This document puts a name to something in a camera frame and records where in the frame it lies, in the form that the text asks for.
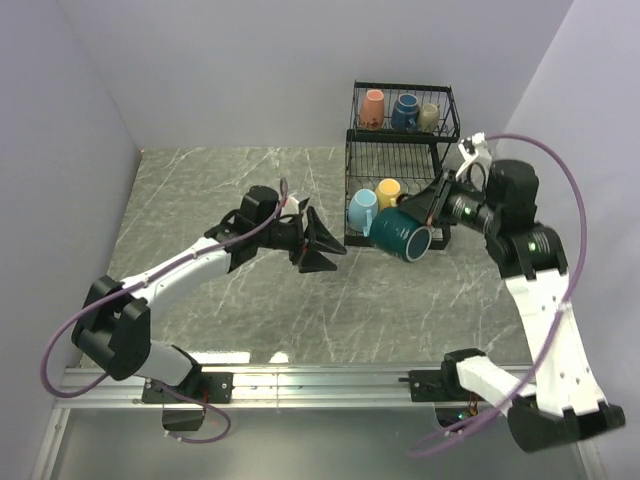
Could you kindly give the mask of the dark green ceramic mug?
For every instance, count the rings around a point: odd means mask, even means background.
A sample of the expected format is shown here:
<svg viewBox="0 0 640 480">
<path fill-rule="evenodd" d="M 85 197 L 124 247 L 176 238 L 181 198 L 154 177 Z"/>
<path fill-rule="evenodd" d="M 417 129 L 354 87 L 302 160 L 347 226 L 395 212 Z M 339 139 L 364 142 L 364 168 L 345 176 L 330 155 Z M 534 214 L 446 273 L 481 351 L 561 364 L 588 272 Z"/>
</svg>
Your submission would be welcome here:
<svg viewBox="0 0 640 480">
<path fill-rule="evenodd" d="M 375 248 L 407 263 L 415 263 L 427 253 L 431 230 L 399 208 L 379 212 L 373 220 L 369 238 Z"/>
</svg>

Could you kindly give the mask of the yellow ceramic mug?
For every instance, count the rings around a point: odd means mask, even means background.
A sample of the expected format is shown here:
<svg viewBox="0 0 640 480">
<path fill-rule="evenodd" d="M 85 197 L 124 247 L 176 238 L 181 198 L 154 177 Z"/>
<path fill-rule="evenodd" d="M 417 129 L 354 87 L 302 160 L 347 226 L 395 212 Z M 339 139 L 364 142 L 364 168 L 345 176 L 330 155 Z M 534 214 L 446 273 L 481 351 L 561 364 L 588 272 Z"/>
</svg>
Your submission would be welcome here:
<svg viewBox="0 0 640 480">
<path fill-rule="evenodd" d="M 402 187 L 396 179 L 385 178 L 378 183 L 375 194 L 378 208 L 382 211 L 396 206 L 397 199 L 402 194 Z"/>
</svg>

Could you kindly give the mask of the light blue ceramic mug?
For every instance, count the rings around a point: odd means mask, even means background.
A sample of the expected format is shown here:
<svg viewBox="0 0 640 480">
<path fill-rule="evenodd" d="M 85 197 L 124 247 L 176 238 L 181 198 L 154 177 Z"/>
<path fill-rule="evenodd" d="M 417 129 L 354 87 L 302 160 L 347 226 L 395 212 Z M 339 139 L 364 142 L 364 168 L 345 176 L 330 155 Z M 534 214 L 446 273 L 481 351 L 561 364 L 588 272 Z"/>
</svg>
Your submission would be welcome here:
<svg viewBox="0 0 640 480">
<path fill-rule="evenodd" d="M 370 189 L 360 189 L 349 202 L 347 224 L 352 230 L 368 237 L 378 211 L 378 198 L 375 192 Z"/>
</svg>

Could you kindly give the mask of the beige ceramic mug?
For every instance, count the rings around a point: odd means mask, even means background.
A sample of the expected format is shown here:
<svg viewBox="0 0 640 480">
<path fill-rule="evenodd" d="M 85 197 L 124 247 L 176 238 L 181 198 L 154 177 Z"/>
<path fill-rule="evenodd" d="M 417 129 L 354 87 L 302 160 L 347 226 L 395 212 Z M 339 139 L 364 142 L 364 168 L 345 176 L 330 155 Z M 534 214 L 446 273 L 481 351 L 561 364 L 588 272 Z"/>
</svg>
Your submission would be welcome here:
<svg viewBox="0 0 640 480">
<path fill-rule="evenodd" d="M 440 105 L 425 103 L 421 106 L 417 126 L 420 132 L 435 134 L 440 121 Z"/>
</svg>

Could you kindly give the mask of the dark blue ceramic mug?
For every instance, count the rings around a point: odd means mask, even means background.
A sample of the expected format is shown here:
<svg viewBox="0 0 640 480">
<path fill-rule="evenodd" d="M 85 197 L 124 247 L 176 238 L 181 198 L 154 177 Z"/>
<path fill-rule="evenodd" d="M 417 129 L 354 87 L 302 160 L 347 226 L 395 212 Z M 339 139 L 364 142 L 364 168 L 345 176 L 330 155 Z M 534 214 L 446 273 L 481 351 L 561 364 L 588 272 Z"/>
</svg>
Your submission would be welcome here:
<svg viewBox="0 0 640 480">
<path fill-rule="evenodd" d="M 401 94 L 393 107 L 391 127 L 402 132 L 416 131 L 419 112 L 420 106 L 417 97 L 410 93 Z"/>
</svg>

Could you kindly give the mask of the pink ceramic mug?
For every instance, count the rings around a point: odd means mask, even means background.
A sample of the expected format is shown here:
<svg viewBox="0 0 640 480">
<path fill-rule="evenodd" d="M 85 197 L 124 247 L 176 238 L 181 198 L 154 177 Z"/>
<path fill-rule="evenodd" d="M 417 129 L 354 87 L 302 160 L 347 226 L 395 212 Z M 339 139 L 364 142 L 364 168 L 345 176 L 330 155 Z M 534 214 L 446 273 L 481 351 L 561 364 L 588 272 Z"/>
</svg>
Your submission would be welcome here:
<svg viewBox="0 0 640 480">
<path fill-rule="evenodd" d="M 382 90 L 370 89 L 362 101 L 358 125 L 367 130 L 379 130 L 385 119 L 385 95 Z"/>
</svg>

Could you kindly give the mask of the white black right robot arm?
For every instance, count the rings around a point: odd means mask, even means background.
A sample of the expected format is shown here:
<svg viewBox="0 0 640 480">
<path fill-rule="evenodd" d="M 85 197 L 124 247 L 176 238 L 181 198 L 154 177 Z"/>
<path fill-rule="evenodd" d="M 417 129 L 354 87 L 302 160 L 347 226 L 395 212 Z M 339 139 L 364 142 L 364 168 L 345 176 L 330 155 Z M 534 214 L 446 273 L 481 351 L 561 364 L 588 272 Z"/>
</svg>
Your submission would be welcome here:
<svg viewBox="0 0 640 480">
<path fill-rule="evenodd" d="M 456 424 L 461 434 L 504 415 L 512 438 L 527 453 L 579 442 L 622 428 L 623 409 L 606 400 L 591 371 L 571 305 L 578 278 L 569 271 L 559 235 L 535 218 L 539 179 L 519 160 L 498 160 L 482 190 L 453 171 L 399 203 L 427 226 L 464 225 L 483 234 L 486 250 L 513 298 L 534 361 L 517 379 L 474 350 L 443 363 L 440 386 L 462 399 L 474 393 L 492 410 Z"/>
</svg>

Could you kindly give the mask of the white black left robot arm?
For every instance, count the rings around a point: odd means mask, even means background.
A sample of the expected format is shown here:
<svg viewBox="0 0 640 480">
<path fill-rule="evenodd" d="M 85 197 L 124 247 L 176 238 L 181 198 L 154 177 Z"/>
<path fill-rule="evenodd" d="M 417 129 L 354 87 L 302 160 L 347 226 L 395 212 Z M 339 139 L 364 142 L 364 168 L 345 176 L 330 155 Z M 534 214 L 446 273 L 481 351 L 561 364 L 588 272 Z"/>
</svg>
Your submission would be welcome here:
<svg viewBox="0 0 640 480">
<path fill-rule="evenodd" d="M 301 273 L 336 270 L 329 255 L 344 245 L 307 201 L 253 186 L 240 206 L 192 246 L 141 274 L 123 280 L 108 275 L 90 287 L 72 343 L 114 380 L 147 378 L 177 401 L 200 400 L 206 389 L 201 365 L 186 351 L 152 340 L 151 323 L 201 284 L 225 276 L 259 250 L 287 253 Z"/>
</svg>

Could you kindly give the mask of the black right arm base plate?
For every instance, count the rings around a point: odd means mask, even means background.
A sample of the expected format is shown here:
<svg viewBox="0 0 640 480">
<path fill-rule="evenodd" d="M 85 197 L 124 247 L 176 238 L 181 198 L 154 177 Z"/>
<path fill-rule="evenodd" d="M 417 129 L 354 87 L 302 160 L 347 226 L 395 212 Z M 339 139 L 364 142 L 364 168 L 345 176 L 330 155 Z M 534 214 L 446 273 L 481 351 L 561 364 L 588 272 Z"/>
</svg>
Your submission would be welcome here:
<svg viewBox="0 0 640 480">
<path fill-rule="evenodd" d="M 414 403 L 484 400 L 476 393 L 463 389 L 456 374 L 444 373 L 442 370 L 410 370 L 406 375 L 400 376 L 398 382 L 408 386 Z"/>
</svg>

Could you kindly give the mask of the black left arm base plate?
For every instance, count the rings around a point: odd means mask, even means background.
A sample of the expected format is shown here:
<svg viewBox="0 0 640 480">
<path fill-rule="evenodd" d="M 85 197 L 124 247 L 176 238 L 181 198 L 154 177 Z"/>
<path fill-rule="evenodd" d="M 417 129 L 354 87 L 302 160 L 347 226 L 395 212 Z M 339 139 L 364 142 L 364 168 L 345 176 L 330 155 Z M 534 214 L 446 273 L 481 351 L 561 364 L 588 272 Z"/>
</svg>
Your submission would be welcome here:
<svg viewBox="0 0 640 480">
<path fill-rule="evenodd" d="M 199 372 L 190 375 L 177 386 L 170 386 L 172 391 L 189 399 L 211 403 L 228 404 L 233 390 L 233 374 L 231 372 Z M 184 400 L 172 395 L 161 382 L 151 380 L 142 391 L 143 404 L 175 404 Z"/>
</svg>

